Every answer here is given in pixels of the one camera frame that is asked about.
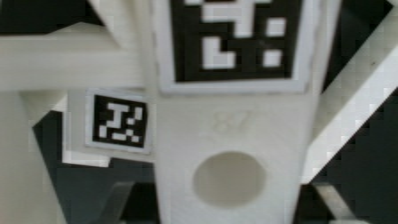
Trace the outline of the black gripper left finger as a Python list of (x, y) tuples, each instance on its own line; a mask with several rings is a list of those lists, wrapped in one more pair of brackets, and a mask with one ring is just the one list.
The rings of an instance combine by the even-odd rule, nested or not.
[(100, 216), (90, 224), (161, 224), (153, 183), (114, 185)]

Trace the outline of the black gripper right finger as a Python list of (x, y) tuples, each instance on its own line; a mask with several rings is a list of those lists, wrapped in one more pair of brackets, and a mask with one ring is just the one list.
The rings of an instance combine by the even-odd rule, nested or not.
[(329, 183), (306, 184), (301, 188), (294, 224), (368, 224)]

